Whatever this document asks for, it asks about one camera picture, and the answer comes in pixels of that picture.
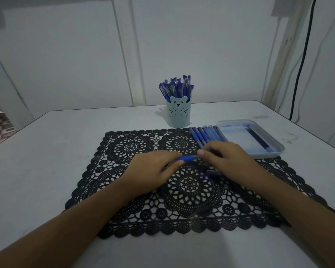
black cable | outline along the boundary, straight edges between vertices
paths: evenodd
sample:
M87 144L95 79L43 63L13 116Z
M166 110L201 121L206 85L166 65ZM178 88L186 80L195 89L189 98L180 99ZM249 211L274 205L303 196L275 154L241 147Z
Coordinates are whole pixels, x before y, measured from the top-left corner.
M309 19L308 33L307 33L307 38L306 38L306 40L305 40L305 45L304 45L304 52L303 52L302 62L301 62L301 64L300 64L299 71L298 71L298 75L297 75L297 77L296 77L296 81L295 81L294 93L293 93L293 100L291 101L291 110L290 110L290 117L289 117L289 120L291 120L291 118L293 117L296 89L298 88L299 77L300 77L300 73L301 73L301 71L302 71L301 69L303 68L304 60L305 60L305 55L307 54L307 48L308 48L308 42L309 42L309 36L310 36L310 31L311 31L311 29L312 29L313 15L314 15L314 7L315 7L315 2L316 2L316 1L317 1L317 0L313 0L312 8L311 8L311 10L310 10L310 19Z

hand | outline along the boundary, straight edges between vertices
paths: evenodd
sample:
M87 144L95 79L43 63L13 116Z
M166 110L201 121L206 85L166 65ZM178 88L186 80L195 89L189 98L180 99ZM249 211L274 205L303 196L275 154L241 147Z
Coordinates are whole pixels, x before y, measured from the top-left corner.
M163 185L185 163L182 160L176 161L161 171L181 156L179 152L168 150L136 154L118 180L124 182L133 198L146 194Z
M219 152L223 158L212 152ZM229 179L255 190L257 178L268 175L247 152L233 142L209 141L197 154Z

white table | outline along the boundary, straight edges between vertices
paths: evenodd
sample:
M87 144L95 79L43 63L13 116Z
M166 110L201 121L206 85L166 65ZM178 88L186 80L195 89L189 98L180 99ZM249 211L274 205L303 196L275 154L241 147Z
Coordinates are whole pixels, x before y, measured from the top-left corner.
M164 106L51 111L0 144L0 250L64 210L107 131L168 129ZM257 101L195 103L192 126L252 119L335 209L335 148ZM316 267L291 228L96 239L75 267Z

pen holder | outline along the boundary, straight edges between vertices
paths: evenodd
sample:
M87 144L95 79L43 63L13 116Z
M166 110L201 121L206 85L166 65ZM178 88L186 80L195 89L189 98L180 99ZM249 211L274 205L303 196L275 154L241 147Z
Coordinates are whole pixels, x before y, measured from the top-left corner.
M174 128L183 128L190 123L191 98L187 103L188 97L170 97L170 103L166 101L166 117L168 125Z

row of pens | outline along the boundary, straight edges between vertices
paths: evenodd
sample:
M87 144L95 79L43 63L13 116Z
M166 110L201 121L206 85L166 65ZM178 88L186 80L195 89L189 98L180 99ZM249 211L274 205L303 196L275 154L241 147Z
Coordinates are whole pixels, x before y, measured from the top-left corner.
M211 140L225 141L224 137L222 137L219 131L212 125L210 126L205 125L203 127L198 128L190 127L189 131L200 148L203 148L203 146L206 145L206 143Z
M182 98L188 97L187 103L190 101L192 90L194 85L191 84L191 76L183 75L183 81L181 78L177 79L170 78L170 83L168 80L159 84L159 89L168 103L171 103L170 97Z

